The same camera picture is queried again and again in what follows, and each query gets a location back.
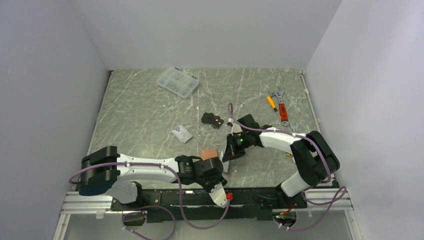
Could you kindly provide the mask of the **brown leather card holder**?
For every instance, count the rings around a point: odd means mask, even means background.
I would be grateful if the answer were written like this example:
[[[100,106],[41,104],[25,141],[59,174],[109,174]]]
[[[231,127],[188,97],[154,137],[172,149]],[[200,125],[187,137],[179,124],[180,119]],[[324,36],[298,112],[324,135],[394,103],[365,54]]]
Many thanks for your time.
[[[218,158],[217,149],[204,149],[200,151],[200,157],[202,160],[207,160],[210,158]]]

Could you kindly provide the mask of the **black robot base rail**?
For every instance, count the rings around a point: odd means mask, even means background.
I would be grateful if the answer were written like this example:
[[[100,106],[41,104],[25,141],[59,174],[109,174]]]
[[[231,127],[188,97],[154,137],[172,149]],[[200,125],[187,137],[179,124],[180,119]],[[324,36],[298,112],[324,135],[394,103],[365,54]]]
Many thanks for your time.
[[[307,208],[307,202],[300,194],[288,198],[278,198],[275,187],[230,187],[233,199],[225,216],[226,219],[256,219],[258,221],[271,221],[273,214],[279,211]],[[224,209],[217,206],[210,196],[201,189],[185,189],[182,192],[183,209],[188,220],[218,220]],[[183,220],[179,191],[177,189],[143,189],[140,203],[125,206],[117,199],[112,199],[110,210],[112,212],[136,211],[144,206],[154,206],[147,211],[148,223],[162,223],[172,220],[167,213],[170,211],[177,221]]]

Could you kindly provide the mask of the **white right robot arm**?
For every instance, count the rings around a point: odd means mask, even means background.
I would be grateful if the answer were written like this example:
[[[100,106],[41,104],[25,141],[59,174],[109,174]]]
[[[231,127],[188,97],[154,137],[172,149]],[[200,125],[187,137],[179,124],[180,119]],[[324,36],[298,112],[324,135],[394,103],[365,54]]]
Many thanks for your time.
[[[327,180],[340,168],[340,162],[320,132],[307,134],[279,130],[271,125],[260,126],[251,114],[236,123],[241,131],[228,134],[223,162],[241,158],[251,146],[273,148],[289,153],[294,158],[297,171],[276,187],[275,200],[289,207],[295,196],[309,187]]]

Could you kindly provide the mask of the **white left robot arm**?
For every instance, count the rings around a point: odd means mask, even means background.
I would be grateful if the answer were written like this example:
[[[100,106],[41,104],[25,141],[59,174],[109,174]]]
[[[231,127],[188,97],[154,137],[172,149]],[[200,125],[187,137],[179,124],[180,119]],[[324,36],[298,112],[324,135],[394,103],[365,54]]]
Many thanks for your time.
[[[139,180],[191,185],[198,184],[221,208],[227,204],[224,167],[218,157],[201,159],[179,155],[172,158],[137,158],[118,153],[116,146],[106,146],[81,160],[79,191],[81,196],[106,194],[131,210],[144,203]]]

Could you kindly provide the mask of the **white silver card stack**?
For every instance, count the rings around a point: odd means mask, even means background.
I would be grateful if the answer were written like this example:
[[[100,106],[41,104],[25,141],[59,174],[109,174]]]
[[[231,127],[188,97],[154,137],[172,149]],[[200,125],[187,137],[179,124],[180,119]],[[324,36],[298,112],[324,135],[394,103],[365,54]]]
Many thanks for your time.
[[[177,125],[171,133],[184,144],[193,138],[193,135],[183,125]]]

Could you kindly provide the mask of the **white credit card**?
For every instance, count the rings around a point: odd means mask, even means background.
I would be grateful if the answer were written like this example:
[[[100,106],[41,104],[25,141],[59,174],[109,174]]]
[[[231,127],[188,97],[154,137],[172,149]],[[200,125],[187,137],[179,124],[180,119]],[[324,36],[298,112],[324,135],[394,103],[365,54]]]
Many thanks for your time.
[[[229,162],[229,161],[223,161],[223,162],[222,162],[223,172],[224,172],[224,173],[228,173],[228,171],[229,171],[229,164],[230,164],[230,162]]]

